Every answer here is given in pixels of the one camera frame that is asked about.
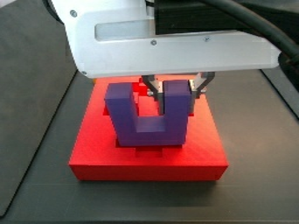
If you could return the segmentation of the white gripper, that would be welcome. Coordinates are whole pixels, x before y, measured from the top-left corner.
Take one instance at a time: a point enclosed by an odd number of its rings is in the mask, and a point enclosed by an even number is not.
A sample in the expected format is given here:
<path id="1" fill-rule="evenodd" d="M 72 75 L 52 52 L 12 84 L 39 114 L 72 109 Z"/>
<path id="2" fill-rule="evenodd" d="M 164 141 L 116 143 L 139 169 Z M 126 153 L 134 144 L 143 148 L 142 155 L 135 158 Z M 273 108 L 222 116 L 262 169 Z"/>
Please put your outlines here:
<path id="1" fill-rule="evenodd" d="M 274 68 L 281 51 L 265 38 L 240 31 L 158 35 L 150 1 L 52 0 L 52 4 L 79 71 L 91 79 L 143 75 L 160 115 L 164 89 L 155 74 L 198 73 L 190 80 L 192 114 L 214 72 Z"/>

